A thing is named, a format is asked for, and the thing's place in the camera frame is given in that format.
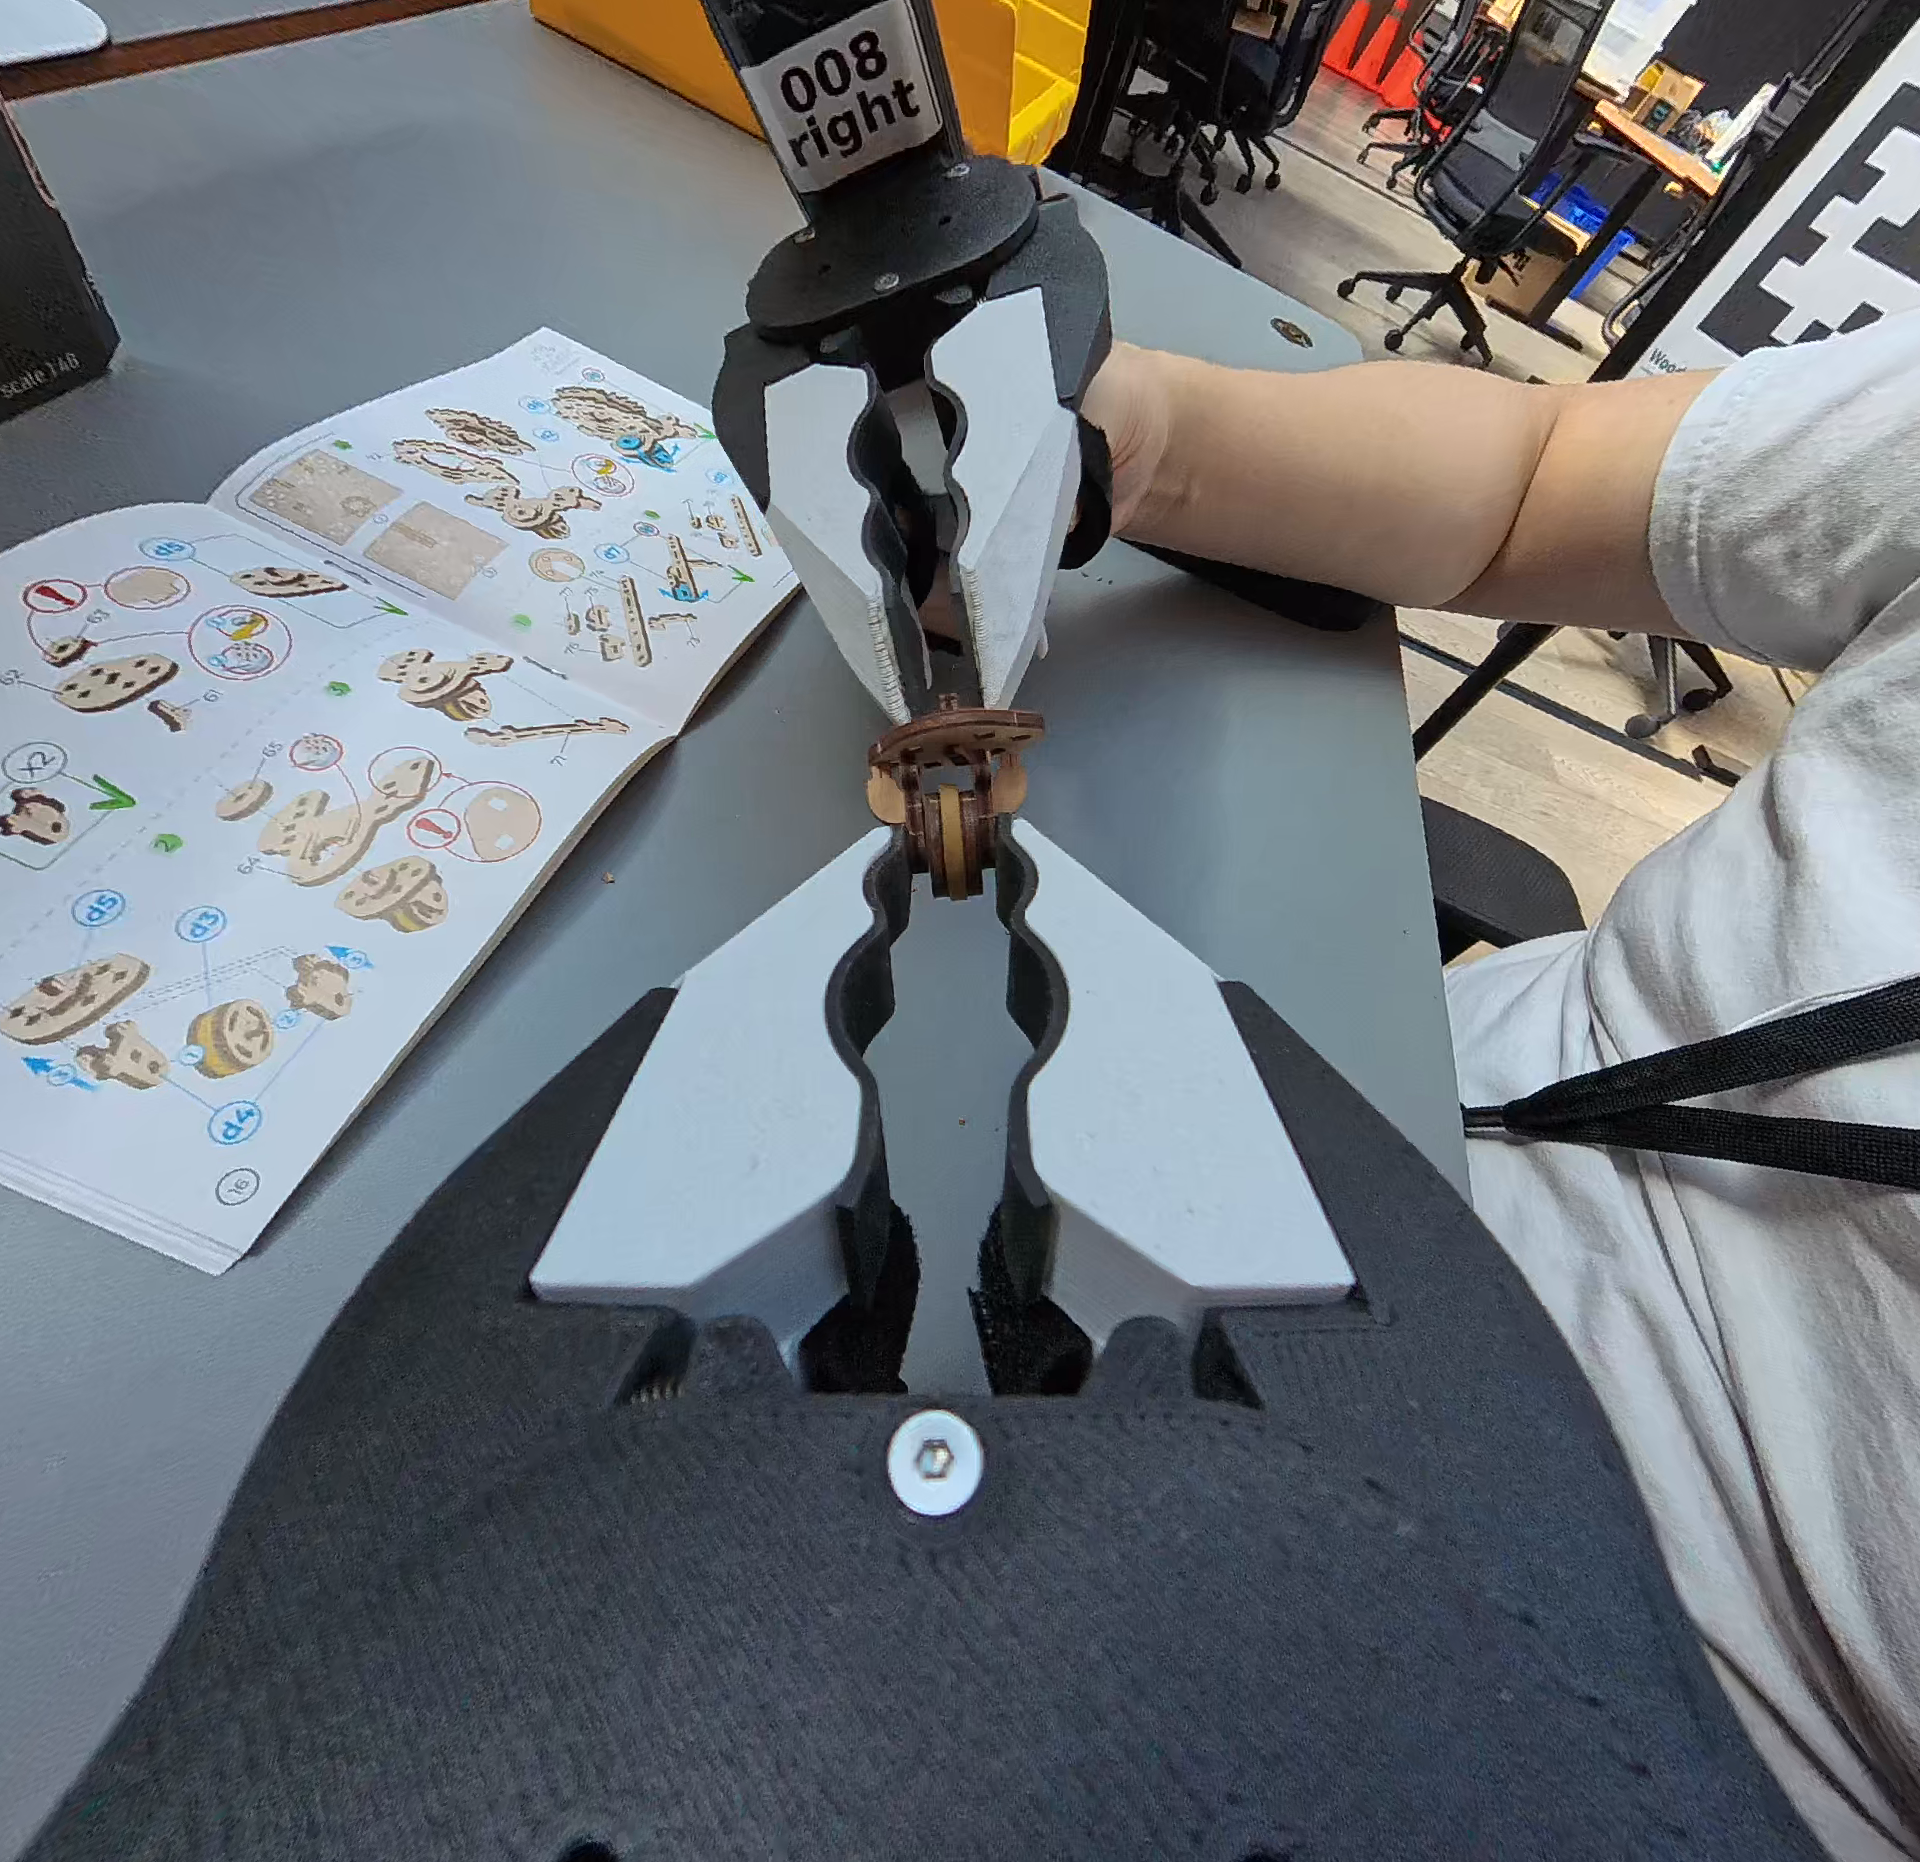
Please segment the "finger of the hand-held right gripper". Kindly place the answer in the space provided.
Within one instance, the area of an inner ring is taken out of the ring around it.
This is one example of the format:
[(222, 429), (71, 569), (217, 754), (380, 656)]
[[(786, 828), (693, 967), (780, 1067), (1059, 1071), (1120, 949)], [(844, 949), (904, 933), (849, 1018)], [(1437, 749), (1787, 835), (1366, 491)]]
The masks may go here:
[(966, 611), (974, 700), (1007, 710), (1040, 641), (1079, 491), (1076, 408), (1054, 384), (1040, 292), (974, 303), (930, 347), (930, 388), (956, 408), (948, 583)]
[(766, 521), (859, 680), (900, 727), (920, 718), (920, 631), (886, 478), (904, 469), (868, 364), (800, 364), (766, 388)]

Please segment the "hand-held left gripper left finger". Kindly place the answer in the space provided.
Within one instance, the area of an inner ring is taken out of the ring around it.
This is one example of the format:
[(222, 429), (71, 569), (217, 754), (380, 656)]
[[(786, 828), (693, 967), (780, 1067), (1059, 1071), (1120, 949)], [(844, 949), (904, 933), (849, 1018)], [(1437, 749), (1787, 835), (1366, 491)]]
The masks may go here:
[(687, 967), (527, 1285), (565, 1306), (755, 1317), (780, 1351), (876, 1317), (895, 1195), (868, 1044), (909, 911), (868, 828)]

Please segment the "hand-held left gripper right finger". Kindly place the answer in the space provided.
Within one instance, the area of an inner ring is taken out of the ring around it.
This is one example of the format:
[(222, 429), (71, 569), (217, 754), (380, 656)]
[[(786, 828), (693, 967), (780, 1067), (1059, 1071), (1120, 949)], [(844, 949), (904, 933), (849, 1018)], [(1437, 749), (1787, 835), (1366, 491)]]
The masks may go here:
[(1020, 1365), (1076, 1365), (1135, 1317), (1342, 1306), (1355, 1264), (1222, 976), (1027, 820), (1000, 823), (1000, 918), (1030, 1036), (993, 1212)]

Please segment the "small wooden model assembly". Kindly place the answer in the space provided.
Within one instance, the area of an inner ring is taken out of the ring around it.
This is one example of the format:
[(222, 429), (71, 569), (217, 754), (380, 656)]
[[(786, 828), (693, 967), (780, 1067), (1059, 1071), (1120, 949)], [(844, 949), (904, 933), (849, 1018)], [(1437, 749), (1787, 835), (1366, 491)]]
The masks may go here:
[(904, 835), (909, 875), (930, 875), (934, 894), (984, 894), (1000, 820), (1020, 815), (1027, 749), (1040, 738), (1035, 710), (936, 700), (934, 718), (900, 722), (868, 749), (868, 809)]

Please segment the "person's right forearm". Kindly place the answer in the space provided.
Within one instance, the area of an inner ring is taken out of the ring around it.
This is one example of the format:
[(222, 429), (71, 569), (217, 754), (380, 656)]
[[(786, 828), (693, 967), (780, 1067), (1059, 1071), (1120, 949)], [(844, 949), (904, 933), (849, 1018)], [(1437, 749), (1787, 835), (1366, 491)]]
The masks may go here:
[(1707, 388), (1714, 371), (1555, 388), (1431, 359), (1240, 371), (1120, 344), (1086, 422), (1127, 538), (1383, 606), (1678, 631), (1650, 521)]

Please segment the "grey desk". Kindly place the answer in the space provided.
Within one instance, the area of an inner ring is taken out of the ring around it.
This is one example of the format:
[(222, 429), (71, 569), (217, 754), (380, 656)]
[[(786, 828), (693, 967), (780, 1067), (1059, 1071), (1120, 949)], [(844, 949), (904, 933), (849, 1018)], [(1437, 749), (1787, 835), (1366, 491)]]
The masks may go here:
[[(523, 0), (71, 85), (14, 128), (124, 347), (7, 427), (7, 546), (198, 502), (527, 330), (708, 396), (799, 226), (758, 144)], [(1059, 583), (1027, 680), (1030, 823), (1464, 1178), (1390, 630), (1309, 631), (1115, 549)], [(863, 835), (874, 718), (799, 600), (234, 1271), (7, 1193), (7, 1859), (141, 1688), (253, 1448), (400, 1221), (636, 994)]]

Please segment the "yellow plastic bin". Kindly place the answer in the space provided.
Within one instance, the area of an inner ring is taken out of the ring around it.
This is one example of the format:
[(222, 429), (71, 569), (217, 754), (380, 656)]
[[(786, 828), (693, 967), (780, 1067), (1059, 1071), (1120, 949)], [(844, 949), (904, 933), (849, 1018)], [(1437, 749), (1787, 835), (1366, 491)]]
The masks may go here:
[[(758, 134), (696, 0), (527, 0), (532, 23)], [(1040, 163), (1069, 131), (1089, 0), (934, 0), (960, 131), (974, 154)]]

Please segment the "illustrated instruction booklet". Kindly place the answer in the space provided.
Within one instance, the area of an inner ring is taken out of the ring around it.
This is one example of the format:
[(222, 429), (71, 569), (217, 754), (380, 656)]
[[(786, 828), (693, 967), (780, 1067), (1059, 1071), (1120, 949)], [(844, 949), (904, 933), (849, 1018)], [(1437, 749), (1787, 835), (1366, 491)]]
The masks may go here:
[(230, 1271), (789, 596), (549, 330), (7, 549), (7, 1193)]

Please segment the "black sign stand legs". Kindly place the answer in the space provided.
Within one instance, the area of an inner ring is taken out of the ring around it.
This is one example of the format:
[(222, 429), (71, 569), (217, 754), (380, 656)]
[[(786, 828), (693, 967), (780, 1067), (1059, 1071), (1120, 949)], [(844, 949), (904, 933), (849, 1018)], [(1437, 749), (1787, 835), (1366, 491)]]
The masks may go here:
[(1464, 656), (1437, 649), (1431, 641), (1405, 631), (1404, 649), (1455, 673), (1455, 686), (1413, 727), (1413, 759), (1441, 749), (1483, 700), (1511, 695), (1528, 710), (1569, 722), (1579, 732), (1586, 732), (1600, 744), (1621, 744), (1628, 754), (1667, 766), (1692, 782), (1738, 785), (1743, 766), (1714, 759), (1714, 749), (1700, 749), (1700, 744), (1687, 759), (1651, 749), (1651, 738), (1665, 727), (1672, 727), (1678, 718), (1700, 718), (1736, 695), (1736, 679), (1724, 673), (1716, 649), (1707, 649), (1695, 641), (1650, 631), (1651, 710), (1642, 710), (1621, 727), (1604, 727), (1604, 722), (1592, 722), (1569, 706), (1555, 706), (1532, 686), (1511, 686), (1518, 667), (1528, 667), (1547, 641), (1555, 641), (1547, 624), (1499, 624), (1497, 649), (1483, 662), (1464, 662)]

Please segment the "black mesh office chair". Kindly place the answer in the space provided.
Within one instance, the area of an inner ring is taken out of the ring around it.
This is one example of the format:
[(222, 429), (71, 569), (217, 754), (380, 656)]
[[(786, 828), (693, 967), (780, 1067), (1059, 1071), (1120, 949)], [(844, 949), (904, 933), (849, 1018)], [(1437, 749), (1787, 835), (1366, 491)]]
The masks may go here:
[(1431, 320), (1437, 313), (1455, 313), (1464, 347), (1477, 354), (1477, 364), (1497, 364), (1474, 285), (1487, 285), (1562, 201), (1562, 192), (1543, 197), (1539, 188), (1555, 169), (1555, 145), (1579, 131), (1579, 78), (1611, 9), (1617, 0), (1523, 0), (1511, 40), (1487, 71), (1487, 85), (1417, 169), (1413, 201), (1455, 246), (1455, 269), (1366, 269), (1336, 285), (1342, 303), (1357, 285), (1379, 285), (1390, 303), (1404, 292), (1431, 295), (1404, 330), (1379, 336), (1390, 354), (1417, 320)]

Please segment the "blue storage bin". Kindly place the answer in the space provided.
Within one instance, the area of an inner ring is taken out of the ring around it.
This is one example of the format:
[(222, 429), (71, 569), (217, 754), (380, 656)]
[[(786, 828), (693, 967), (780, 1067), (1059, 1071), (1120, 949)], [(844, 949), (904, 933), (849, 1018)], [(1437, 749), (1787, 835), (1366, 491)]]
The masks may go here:
[(1569, 292), (1563, 303), (1579, 303), (1611, 262), (1621, 262), (1621, 251), (1631, 246), (1631, 220), (1639, 201), (1600, 201), (1592, 192), (1569, 188), (1555, 205), (1547, 205), (1547, 229), (1569, 242)]

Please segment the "black cardboard box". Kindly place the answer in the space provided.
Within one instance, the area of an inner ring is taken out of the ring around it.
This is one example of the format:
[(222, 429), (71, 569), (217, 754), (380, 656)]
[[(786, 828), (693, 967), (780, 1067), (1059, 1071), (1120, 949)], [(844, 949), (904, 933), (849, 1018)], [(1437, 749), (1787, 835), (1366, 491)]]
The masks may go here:
[(34, 145), (0, 107), (0, 415), (26, 415), (96, 384), (122, 347), (117, 318), (59, 220)]

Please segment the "black white marker sign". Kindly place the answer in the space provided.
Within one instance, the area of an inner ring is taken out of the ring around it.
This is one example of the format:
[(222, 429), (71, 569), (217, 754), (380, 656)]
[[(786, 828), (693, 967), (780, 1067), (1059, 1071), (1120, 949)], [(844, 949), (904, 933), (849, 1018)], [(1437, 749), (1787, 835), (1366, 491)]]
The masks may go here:
[(1810, 144), (1778, 134), (1621, 344), (1628, 379), (1859, 333), (1920, 303), (1920, 31)]

